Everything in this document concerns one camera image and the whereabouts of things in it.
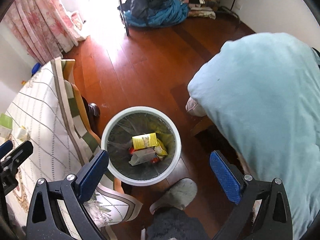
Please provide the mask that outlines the green white carton box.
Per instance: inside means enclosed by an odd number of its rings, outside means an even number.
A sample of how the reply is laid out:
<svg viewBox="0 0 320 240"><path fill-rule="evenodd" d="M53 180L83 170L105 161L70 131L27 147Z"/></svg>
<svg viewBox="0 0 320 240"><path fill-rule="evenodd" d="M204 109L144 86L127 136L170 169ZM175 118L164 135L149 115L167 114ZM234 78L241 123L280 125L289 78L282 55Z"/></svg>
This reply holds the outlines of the green white carton box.
<svg viewBox="0 0 320 240"><path fill-rule="evenodd" d="M8 139L12 132L12 117L1 113L0 116L0 137Z"/></svg>

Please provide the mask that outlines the yellow box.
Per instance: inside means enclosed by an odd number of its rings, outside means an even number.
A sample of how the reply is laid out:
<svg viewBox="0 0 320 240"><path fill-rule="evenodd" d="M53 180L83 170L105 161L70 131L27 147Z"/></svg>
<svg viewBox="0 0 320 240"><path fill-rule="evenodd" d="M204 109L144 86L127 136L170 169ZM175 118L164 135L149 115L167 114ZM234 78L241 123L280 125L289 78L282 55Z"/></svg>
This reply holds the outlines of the yellow box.
<svg viewBox="0 0 320 240"><path fill-rule="evenodd" d="M155 147L157 145L156 133L142 134L132 137L133 148L141 150L145 148Z"/></svg>

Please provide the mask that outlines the yellow white wrapper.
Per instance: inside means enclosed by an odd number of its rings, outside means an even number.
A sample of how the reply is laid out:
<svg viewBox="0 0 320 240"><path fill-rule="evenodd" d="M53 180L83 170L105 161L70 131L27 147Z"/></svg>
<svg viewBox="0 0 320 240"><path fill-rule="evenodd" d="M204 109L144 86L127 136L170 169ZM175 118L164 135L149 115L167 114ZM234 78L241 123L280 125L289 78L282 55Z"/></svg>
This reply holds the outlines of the yellow white wrapper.
<svg viewBox="0 0 320 240"><path fill-rule="evenodd" d="M29 130L24 127L20 126L16 132L16 139L20 141L26 141L29 139Z"/></svg>

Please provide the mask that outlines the yellow snack bag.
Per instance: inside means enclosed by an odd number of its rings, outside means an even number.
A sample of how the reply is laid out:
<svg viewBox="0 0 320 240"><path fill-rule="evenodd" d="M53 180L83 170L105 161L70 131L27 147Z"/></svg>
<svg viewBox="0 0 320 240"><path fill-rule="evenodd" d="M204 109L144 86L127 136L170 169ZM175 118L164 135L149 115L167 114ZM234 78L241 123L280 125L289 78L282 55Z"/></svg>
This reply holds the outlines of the yellow snack bag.
<svg viewBox="0 0 320 240"><path fill-rule="evenodd" d="M159 139L157 139L157 145L154 147L154 150L160 160L163 160L168 155L166 147Z"/></svg>

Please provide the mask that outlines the white trash bin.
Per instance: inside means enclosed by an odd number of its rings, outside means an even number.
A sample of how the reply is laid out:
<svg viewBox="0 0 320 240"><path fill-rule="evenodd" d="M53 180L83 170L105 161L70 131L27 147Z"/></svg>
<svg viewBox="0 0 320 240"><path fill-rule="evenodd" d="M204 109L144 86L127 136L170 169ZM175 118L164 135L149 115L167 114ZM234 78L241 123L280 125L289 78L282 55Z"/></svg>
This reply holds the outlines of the white trash bin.
<svg viewBox="0 0 320 240"><path fill-rule="evenodd" d="M101 147L109 155L108 170L132 186L166 179L181 155L180 134L161 111L136 106L116 114L106 125Z"/></svg>

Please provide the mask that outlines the white patterned bed cover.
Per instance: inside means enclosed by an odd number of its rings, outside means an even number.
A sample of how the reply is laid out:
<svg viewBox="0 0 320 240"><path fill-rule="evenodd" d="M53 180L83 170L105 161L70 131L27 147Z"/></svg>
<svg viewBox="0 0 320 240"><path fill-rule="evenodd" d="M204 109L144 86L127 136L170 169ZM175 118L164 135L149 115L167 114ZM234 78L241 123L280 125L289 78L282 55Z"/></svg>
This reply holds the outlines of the white patterned bed cover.
<svg viewBox="0 0 320 240"><path fill-rule="evenodd" d="M22 129L34 148L18 168L18 186L6 196L10 221L24 231L37 181L58 181L76 174L101 150L101 139L90 127L81 94L70 81L74 65L75 60L60 57L46 63L5 112L12 118L14 148L23 142L18 138ZM135 219L142 207L123 192L120 180L108 169L90 198L85 208L107 239L120 239L111 226Z"/></svg>

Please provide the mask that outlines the grey slipper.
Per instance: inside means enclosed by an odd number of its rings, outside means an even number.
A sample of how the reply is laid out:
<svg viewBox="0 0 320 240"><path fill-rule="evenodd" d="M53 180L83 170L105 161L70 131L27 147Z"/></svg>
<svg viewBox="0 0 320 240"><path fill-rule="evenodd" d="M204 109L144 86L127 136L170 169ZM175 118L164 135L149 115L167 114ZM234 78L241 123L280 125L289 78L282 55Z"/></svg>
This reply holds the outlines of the grey slipper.
<svg viewBox="0 0 320 240"><path fill-rule="evenodd" d="M196 197L197 184L190 178L183 178L169 188L159 200L149 208L153 215L161 207L174 207L184 210Z"/></svg>

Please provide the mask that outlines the blue lid plastic jar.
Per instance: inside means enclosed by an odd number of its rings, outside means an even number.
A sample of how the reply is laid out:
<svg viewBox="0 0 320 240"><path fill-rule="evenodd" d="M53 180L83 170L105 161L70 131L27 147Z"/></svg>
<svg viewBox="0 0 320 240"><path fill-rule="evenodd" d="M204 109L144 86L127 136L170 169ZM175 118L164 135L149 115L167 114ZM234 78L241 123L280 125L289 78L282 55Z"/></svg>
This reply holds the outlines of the blue lid plastic jar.
<svg viewBox="0 0 320 240"><path fill-rule="evenodd" d="M42 64L40 64L40 63L36 63L34 66L33 66L33 68L32 68L32 70L31 70L31 75L33 76L33 75L35 75L38 71L39 71L39 69L42 67Z"/></svg>

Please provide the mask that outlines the light blue clothed person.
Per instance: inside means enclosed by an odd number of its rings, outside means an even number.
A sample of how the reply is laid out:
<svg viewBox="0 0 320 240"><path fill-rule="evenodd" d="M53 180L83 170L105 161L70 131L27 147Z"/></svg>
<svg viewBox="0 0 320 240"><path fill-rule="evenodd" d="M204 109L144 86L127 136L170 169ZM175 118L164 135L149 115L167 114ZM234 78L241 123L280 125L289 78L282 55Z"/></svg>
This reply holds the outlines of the light blue clothed person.
<svg viewBox="0 0 320 240"><path fill-rule="evenodd" d="M227 41L188 93L257 179L283 181L301 239L319 214L319 52L287 33Z"/></svg>

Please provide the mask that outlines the pink floral curtain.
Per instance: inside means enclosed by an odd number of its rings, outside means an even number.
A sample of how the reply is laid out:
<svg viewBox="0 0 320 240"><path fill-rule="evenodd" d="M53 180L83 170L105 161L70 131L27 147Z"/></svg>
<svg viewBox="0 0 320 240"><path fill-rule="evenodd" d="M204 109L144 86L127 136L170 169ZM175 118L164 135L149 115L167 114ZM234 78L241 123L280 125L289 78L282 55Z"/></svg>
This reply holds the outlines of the pink floral curtain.
<svg viewBox="0 0 320 240"><path fill-rule="evenodd" d="M41 64L62 57L86 39L61 0L14 0L4 23Z"/></svg>

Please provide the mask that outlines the black metal rack pole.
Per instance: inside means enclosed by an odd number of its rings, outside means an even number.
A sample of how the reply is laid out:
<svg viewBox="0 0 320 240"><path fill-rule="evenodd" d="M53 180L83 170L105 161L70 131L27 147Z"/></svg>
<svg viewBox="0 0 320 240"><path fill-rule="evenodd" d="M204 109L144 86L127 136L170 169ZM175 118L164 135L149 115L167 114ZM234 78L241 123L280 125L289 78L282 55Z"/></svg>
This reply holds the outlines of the black metal rack pole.
<svg viewBox="0 0 320 240"><path fill-rule="evenodd" d="M128 23L127 23L127 20L126 20L126 17L125 17L125 13L124 13L124 12L125 12L125 11L124 11L124 9L123 9L122 0L119 0L119 13L120 13L122 22L123 22L124 27L125 27L126 35L127 35L127 37L129 37L129 36L130 36L129 25L128 25Z"/></svg>

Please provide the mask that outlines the blue black clothes pile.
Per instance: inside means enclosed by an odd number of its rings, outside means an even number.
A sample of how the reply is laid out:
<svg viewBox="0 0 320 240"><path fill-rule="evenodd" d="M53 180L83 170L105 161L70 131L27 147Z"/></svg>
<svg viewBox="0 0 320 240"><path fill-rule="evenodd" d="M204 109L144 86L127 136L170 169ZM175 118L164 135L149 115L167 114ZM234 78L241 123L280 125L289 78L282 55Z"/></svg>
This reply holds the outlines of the blue black clothes pile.
<svg viewBox="0 0 320 240"><path fill-rule="evenodd" d="M123 3L129 26L137 28L164 28L182 23L189 8L181 0L126 0Z"/></svg>

